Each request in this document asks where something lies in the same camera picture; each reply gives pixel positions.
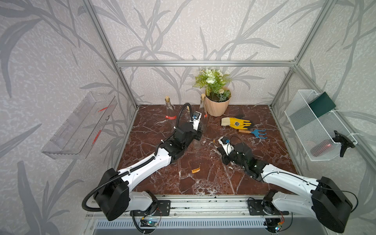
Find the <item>short glass bottle gold label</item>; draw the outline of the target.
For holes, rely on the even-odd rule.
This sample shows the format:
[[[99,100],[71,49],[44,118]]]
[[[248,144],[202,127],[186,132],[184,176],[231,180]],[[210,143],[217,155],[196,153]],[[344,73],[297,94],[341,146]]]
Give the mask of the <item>short glass bottle gold label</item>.
[[[184,117],[185,117],[185,121],[187,121],[187,122],[191,121],[191,110],[190,110],[189,106],[186,107]]]

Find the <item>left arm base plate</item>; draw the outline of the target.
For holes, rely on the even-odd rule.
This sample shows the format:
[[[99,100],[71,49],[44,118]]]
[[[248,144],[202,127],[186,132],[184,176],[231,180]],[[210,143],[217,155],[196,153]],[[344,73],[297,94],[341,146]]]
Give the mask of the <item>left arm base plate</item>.
[[[169,216],[171,209],[170,200],[159,200],[156,204],[151,205],[151,209],[146,211],[136,210],[133,211],[134,216]]]

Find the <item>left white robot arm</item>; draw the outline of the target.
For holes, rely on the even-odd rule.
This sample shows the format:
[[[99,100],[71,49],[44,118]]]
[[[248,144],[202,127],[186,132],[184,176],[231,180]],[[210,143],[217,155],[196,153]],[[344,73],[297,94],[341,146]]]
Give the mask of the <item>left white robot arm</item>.
[[[107,170],[99,185],[82,201],[82,208],[88,212],[102,212],[112,221],[124,212],[135,215],[137,211],[146,215],[155,213],[158,199],[150,191],[135,192],[134,188],[154,172],[182,157],[193,140],[202,137],[202,125],[186,122],[156,147],[156,151],[138,163],[121,169]]]

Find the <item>peeled gold label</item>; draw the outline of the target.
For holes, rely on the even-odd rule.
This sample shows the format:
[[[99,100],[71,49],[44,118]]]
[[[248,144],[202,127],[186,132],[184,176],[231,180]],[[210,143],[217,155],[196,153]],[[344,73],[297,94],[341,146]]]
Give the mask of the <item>peeled gold label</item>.
[[[196,168],[196,169],[193,169],[193,170],[192,170],[192,174],[198,173],[200,170],[201,170],[200,167],[198,167],[198,168]]]

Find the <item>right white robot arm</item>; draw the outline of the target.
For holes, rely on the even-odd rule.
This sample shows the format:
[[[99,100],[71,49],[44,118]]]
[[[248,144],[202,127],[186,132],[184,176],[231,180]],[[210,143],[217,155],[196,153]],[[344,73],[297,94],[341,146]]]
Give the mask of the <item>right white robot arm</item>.
[[[260,212],[278,216],[284,212],[297,213],[317,219],[333,232],[345,231],[353,205],[333,180],[327,177],[307,178],[282,170],[256,159],[245,143],[233,146],[226,137],[220,138],[218,142],[221,146],[217,150],[221,153],[223,164],[234,163],[252,179],[288,191],[270,190],[263,200],[248,199],[250,214]]]

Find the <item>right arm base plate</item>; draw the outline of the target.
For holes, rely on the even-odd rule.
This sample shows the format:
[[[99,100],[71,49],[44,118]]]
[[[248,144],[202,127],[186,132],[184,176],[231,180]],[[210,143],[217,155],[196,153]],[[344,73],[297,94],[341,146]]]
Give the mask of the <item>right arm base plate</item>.
[[[250,197],[250,198],[247,199],[247,206],[248,206],[248,210],[249,210],[250,215],[278,216],[278,215],[289,215],[290,214],[288,211],[278,210],[269,201],[265,201],[265,200],[262,200],[262,199],[254,199],[253,197]]]

